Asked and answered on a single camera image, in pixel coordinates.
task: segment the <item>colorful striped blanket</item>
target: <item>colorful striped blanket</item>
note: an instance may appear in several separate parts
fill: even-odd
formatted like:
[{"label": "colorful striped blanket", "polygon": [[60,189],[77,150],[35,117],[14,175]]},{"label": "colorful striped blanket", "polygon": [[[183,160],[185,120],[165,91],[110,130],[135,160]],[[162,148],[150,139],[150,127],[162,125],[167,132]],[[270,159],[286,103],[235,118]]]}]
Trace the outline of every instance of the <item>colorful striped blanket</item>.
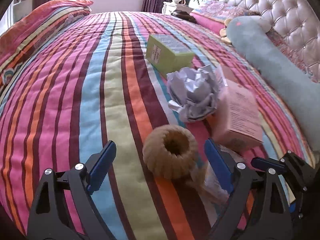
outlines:
[{"label": "colorful striped blanket", "polygon": [[[255,95],[264,142],[241,153],[248,162],[254,156],[278,159],[290,149],[314,166],[308,144],[282,100],[209,30],[160,14],[88,15],[46,41],[0,96],[0,201],[24,234],[44,170],[66,171],[84,163],[108,140],[116,143],[117,156],[92,198],[118,240],[200,240],[209,232],[217,209],[186,185],[189,178],[155,178],[143,163],[143,143],[158,126],[189,129],[203,159],[210,135],[206,121],[181,123],[168,108],[165,80],[145,59],[153,33],[172,35],[188,46],[196,54],[194,67],[228,66]],[[81,232],[70,194],[66,198]]]}]

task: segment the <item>pink pillow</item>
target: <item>pink pillow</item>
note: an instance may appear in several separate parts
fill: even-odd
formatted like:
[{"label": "pink pillow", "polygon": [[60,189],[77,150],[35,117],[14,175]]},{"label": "pink pillow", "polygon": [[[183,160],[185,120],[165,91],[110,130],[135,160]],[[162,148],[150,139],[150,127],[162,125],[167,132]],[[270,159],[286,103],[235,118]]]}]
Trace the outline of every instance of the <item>pink pillow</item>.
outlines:
[{"label": "pink pillow", "polygon": [[14,53],[21,42],[47,20],[57,8],[64,6],[88,7],[92,4],[93,1],[91,0],[52,0],[40,5],[0,36],[0,65]]},{"label": "pink pillow", "polygon": [[0,36],[0,93],[21,65],[61,29],[89,15],[90,0],[52,0]]},{"label": "pink pillow", "polygon": [[226,19],[233,19],[238,16],[259,15],[259,13],[231,6],[224,2],[207,0],[199,9],[194,9],[190,15],[197,20],[199,25],[219,34],[220,30],[225,27],[224,22]]},{"label": "pink pillow", "polygon": [[210,18],[207,18],[205,16],[202,16],[200,14],[196,13],[190,13],[196,20],[197,23],[211,31],[213,31],[215,34],[219,35],[220,30],[225,27],[224,23],[216,22]]}]

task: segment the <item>upholstered headboard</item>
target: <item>upholstered headboard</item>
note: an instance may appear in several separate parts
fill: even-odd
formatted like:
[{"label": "upholstered headboard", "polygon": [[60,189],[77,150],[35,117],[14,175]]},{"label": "upholstered headboard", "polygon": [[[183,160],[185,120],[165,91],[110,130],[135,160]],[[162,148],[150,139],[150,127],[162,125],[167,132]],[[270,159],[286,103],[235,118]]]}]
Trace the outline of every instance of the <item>upholstered headboard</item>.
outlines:
[{"label": "upholstered headboard", "polygon": [[219,0],[258,11],[320,77],[320,21],[306,0]]}]

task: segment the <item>crumpled tissue paper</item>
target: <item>crumpled tissue paper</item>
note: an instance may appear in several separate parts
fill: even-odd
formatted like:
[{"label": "crumpled tissue paper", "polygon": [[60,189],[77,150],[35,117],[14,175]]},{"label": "crumpled tissue paper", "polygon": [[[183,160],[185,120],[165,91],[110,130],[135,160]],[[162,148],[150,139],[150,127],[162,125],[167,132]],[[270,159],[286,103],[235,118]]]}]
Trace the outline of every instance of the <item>crumpled tissue paper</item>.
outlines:
[{"label": "crumpled tissue paper", "polygon": [[217,109],[219,87],[211,65],[168,73],[167,91],[172,99],[169,108],[182,122],[203,120]]}]

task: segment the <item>pink box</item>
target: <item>pink box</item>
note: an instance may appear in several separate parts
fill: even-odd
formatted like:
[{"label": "pink box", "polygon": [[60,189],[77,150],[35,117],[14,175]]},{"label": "pink box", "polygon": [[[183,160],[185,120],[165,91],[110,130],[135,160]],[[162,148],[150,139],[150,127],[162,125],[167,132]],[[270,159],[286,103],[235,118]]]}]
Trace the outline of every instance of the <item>pink box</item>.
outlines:
[{"label": "pink box", "polygon": [[212,138],[235,152],[248,150],[262,143],[258,106],[245,87],[217,75],[220,95],[217,111],[207,117]]}]

